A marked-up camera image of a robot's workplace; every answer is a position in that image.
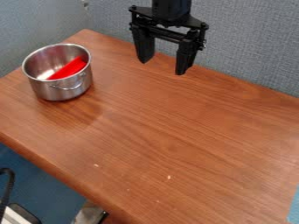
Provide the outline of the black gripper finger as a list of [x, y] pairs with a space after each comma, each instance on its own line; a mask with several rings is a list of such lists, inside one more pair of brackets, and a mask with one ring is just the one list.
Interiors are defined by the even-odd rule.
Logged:
[[198, 46], [192, 42], [182, 42], [176, 51], [176, 66], [175, 72], [183, 75], [187, 69], [192, 66], [195, 56], [198, 53]]
[[155, 38], [147, 29], [132, 27], [136, 56], [146, 63], [155, 56]]

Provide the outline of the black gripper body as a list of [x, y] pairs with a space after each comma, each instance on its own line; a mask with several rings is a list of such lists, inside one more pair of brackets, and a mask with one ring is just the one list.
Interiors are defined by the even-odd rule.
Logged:
[[132, 5], [132, 27], [147, 29], [154, 35], [164, 37], [168, 41], [188, 39], [198, 50], [206, 48], [207, 23], [191, 14], [190, 4], [154, 4], [151, 7]]

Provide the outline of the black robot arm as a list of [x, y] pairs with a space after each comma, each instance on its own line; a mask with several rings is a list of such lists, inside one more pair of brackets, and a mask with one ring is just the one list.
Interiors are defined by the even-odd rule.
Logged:
[[178, 44], [175, 73], [183, 75], [192, 66], [198, 51], [206, 48], [210, 26], [191, 14], [192, 0], [152, 0], [151, 7], [132, 5], [130, 30], [136, 56], [147, 63], [155, 56], [155, 40]]

